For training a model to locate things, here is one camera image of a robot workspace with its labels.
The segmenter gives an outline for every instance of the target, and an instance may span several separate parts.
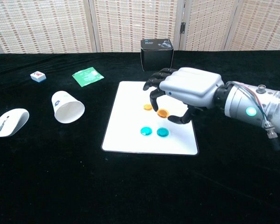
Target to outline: orange disc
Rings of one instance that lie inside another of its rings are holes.
[[[161,118],[167,118],[169,117],[169,112],[165,109],[159,109],[157,111],[157,114],[161,117]]]
[[[153,108],[153,106],[151,106],[150,104],[145,104],[143,108],[144,110],[150,111]]]

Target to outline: green packet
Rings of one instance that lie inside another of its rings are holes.
[[[94,83],[94,82],[104,78],[93,67],[78,71],[75,74],[73,74],[72,76],[79,83],[79,85],[81,87],[84,87],[90,83]]]

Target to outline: computer mouse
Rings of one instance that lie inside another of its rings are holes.
[[[0,137],[14,135],[26,124],[29,112],[22,108],[17,108],[4,113],[0,117]]]

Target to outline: paper cup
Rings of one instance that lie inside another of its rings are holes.
[[[65,91],[58,91],[52,96],[54,116],[60,123],[68,124],[79,119],[85,106]]]

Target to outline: small white box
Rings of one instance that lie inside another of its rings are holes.
[[[32,74],[30,74],[30,76],[34,81],[37,81],[39,83],[46,79],[46,75],[40,71],[33,72]]]

